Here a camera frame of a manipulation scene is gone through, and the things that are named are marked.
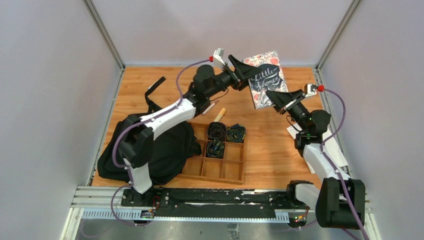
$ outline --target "wooden tabletop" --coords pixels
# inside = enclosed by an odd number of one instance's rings
[[[175,78],[182,67],[127,67],[116,99],[103,149],[110,142],[116,124],[129,114],[145,113],[148,106],[144,93],[155,81],[164,76],[166,81],[149,98],[162,108],[174,103],[179,93]],[[195,75],[196,67],[187,69],[180,77],[183,93]],[[307,83],[315,83],[309,67],[283,68],[289,91],[303,89]],[[321,109],[318,95],[302,101],[309,110]],[[243,91],[230,89],[225,97],[206,114],[193,119],[197,123],[209,124],[222,108],[226,113],[221,119],[227,126],[236,123],[246,127],[248,134],[247,155],[242,185],[209,182],[176,177],[165,187],[170,188],[233,188],[233,189],[285,189],[290,180],[307,180],[318,188],[321,183],[315,174],[310,174],[304,159],[295,149],[294,140],[286,128],[289,123],[285,115],[279,115],[272,107],[254,109],[249,88]],[[122,186],[122,181],[101,178],[95,173],[92,186]]]

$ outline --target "wooden tray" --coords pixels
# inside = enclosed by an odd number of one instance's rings
[[[208,124],[189,122],[194,130],[194,136],[201,146],[202,156],[187,159],[180,178],[205,180],[219,183],[243,184],[246,161],[246,136],[244,143],[228,142],[225,140],[223,159],[206,156],[208,140]]]

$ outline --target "red connector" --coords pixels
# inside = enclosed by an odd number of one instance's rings
[[[317,90],[318,92],[324,92],[324,85],[319,85]]]

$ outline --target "black backpack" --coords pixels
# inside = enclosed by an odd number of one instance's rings
[[[148,104],[148,112],[131,114],[127,118],[131,116],[139,118],[161,110],[162,108],[151,101],[148,95],[164,81],[164,77],[160,78],[144,94]],[[112,161],[112,149],[118,136],[124,130],[122,129],[123,124],[124,121],[120,121],[116,125],[111,141],[97,161],[97,171],[102,178],[128,182],[130,178],[127,170],[116,167]],[[153,155],[148,161],[148,170],[152,183],[154,185],[167,184],[182,172],[186,160],[194,155],[202,155],[202,149],[200,144],[196,142],[193,128],[188,122],[181,122],[165,131],[154,141]],[[123,157],[119,153],[116,156],[116,161],[119,164],[124,164]]]

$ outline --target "white panel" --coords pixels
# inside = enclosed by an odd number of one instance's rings
[[[216,48],[317,64],[351,0],[94,0],[126,64],[191,64]]]
[[[0,3],[0,238],[59,239],[120,71],[81,0]]]
[[[422,239],[424,1],[364,0],[323,69],[382,239]],[[336,119],[341,105],[331,99]]]

